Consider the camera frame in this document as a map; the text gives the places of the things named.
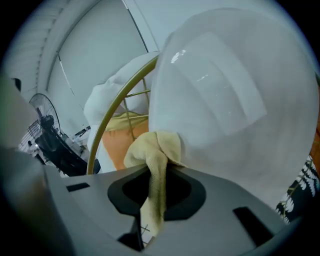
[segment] white wall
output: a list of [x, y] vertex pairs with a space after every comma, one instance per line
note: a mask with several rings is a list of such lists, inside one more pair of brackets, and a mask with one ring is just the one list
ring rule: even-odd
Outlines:
[[54, 105], [61, 130], [69, 137], [89, 125], [78, 99], [68, 87], [58, 58], [53, 65], [46, 95]]
[[319, 65], [311, 47], [291, 17], [269, 0], [124, 0], [149, 51], [162, 50], [167, 37], [188, 18], [219, 8], [237, 8], [260, 13], [286, 27], [308, 55], [315, 70]]
[[120, 67], [146, 53], [134, 22], [121, 0], [102, 0], [74, 27], [59, 55], [70, 86], [56, 60], [48, 96], [68, 135], [88, 126], [83, 108], [93, 89]]

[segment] black opening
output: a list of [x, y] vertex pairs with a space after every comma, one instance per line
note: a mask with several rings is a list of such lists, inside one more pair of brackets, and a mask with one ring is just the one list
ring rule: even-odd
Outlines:
[[75, 184], [75, 185], [70, 185], [70, 186], [66, 186], [66, 189], [69, 192], [73, 192], [73, 191], [77, 191], [77, 190], [82, 190], [85, 188], [90, 187], [88, 183], [79, 183], [79, 184]]
[[239, 207], [234, 209], [233, 212], [257, 247], [273, 237], [272, 233], [248, 207]]

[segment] patterned cloth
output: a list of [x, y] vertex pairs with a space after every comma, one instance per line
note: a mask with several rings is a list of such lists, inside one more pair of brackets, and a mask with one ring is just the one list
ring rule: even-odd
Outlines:
[[319, 176], [313, 159], [309, 155], [298, 177], [288, 188], [275, 211], [288, 224], [303, 214], [304, 209], [319, 190]]

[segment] yellow cloth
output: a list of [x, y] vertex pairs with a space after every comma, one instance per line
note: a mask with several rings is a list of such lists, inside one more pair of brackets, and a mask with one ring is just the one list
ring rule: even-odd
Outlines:
[[166, 168], [168, 160], [179, 166], [181, 161], [180, 138], [175, 132], [152, 131], [141, 134], [129, 147], [124, 165], [133, 167], [147, 164], [151, 177], [149, 194], [140, 210], [141, 222], [156, 236], [164, 221], [166, 210]]
[[[143, 121], [148, 120], [147, 116], [143, 116], [141, 114], [137, 114], [134, 112], [128, 112], [129, 117], [133, 118], [136, 117], [134, 119], [131, 119], [131, 126], [132, 128], [141, 124]], [[127, 113], [124, 112], [122, 114], [113, 116], [109, 123], [107, 124], [105, 131], [114, 131], [114, 130], [124, 130], [129, 128], [129, 122], [128, 122], [128, 117], [127, 117]]]

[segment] gray plastic surface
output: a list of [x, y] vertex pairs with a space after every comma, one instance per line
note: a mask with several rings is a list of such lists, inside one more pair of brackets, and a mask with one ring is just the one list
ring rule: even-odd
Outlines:
[[176, 169], [202, 183], [206, 200], [188, 220], [166, 221], [145, 249], [147, 254], [234, 256], [253, 250], [255, 244], [233, 213], [239, 207], [248, 207], [272, 234], [285, 227], [273, 209], [235, 183], [188, 168]]
[[[202, 183], [206, 200], [189, 219], [166, 221], [163, 230], [140, 253], [116, 241], [130, 231], [134, 219], [118, 213], [109, 201], [107, 191], [112, 182], [145, 168], [145, 165], [61, 178], [56, 168], [40, 165], [29, 155], [13, 150], [0, 153], [3, 157], [0, 166], [5, 170], [1, 180], [10, 205], [42, 234], [56, 255], [265, 255], [295, 228], [291, 224], [283, 229], [285, 224], [274, 210], [235, 183], [175, 167]], [[87, 183], [90, 187], [67, 190], [67, 186], [79, 183]], [[254, 250], [255, 244], [233, 213], [238, 207], [248, 207], [272, 234], [281, 233]]]
[[108, 188], [116, 180], [121, 179], [139, 168], [124, 171], [113, 171], [95, 175], [63, 178], [66, 186], [87, 183], [90, 187], [70, 192], [70, 195], [91, 220], [114, 239], [130, 233], [134, 217], [121, 214], [108, 198]]

